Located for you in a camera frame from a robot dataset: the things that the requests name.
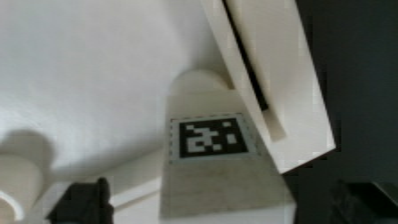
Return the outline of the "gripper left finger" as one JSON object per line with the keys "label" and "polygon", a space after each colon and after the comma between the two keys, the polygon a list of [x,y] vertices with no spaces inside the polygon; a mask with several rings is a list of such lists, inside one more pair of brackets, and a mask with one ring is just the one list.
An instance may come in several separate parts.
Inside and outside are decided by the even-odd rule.
{"label": "gripper left finger", "polygon": [[114,224],[110,184],[101,177],[92,183],[73,183],[46,215],[50,224]]}

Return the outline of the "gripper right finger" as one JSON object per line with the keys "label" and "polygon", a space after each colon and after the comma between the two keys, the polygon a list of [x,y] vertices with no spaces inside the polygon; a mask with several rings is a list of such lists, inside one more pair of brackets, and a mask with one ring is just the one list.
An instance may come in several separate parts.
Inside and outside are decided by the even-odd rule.
{"label": "gripper right finger", "polygon": [[330,195],[329,224],[398,224],[398,184],[339,181]]}

